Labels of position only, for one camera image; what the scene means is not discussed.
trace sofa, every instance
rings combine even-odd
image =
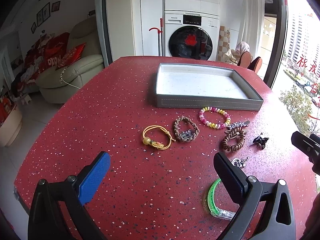
[[[72,86],[60,82],[61,73],[65,68],[56,70],[57,66],[45,70],[36,79],[36,84],[47,102],[64,104],[78,88],[83,87],[104,69],[95,17],[79,22],[73,27],[68,38],[67,51],[84,42],[86,46],[81,58],[68,66],[62,74],[63,80]]]

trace brown spiral hair tie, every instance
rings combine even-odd
[[[230,140],[230,138],[232,138],[237,132],[239,133],[240,137],[238,143],[235,145],[228,145],[228,141]],[[223,138],[221,146],[224,150],[234,152],[240,150],[243,147],[244,141],[245,135],[243,129],[241,127],[235,127],[231,129],[230,132]]]
[[[185,120],[186,122],[190,123],[193,126],[193,130],[188,130],[186,132],[182,132],[179,133],[179,122]],[[197,127],[197,125],[191,121],[190,118],[187,118],[185,116],[182,116],[178,119],[176,119],[176,121],[173,124],[173,130],[174,130],[174,134],[177,137],[177,140],[182,141],[182,142],[190,142],[194,139],[196,139],[196,137],[198,136],[200,130]]]

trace power cord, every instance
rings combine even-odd
[[[63,80],[62,75],[63,75],[63,73],[66,71],[66,69],[67,69],[67,68],[65,68],[65,69],[62,71],[61,75],[60,75],[60,83],[61,83],[61,84],[62,84],[62,82],[65,82],[65,81]],[[72,87],[75,87],[75,88],[80,89],[79,87],[76,87],[76,86],[74,86],[74,85],[71,85],[71,84],[68,83],[68,82],[65,82],[65,83],[68,84],[68,85],[70,85],[70,86],[72,86]]]

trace floor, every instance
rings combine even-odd
[[[13,195],[13,182],[34,141],[62,106],[47,103],[40,93],[30,96],[29,105],[19,105],[22,127],[18,136],[9,147],[0,148],[0,209],[21,240],[28,238],[29,216]]]

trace washing machine door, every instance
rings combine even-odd
[[[208,60],[212,54],[211,38],[197,26],[184,26],[176,30],[168,46],[172,57]]]

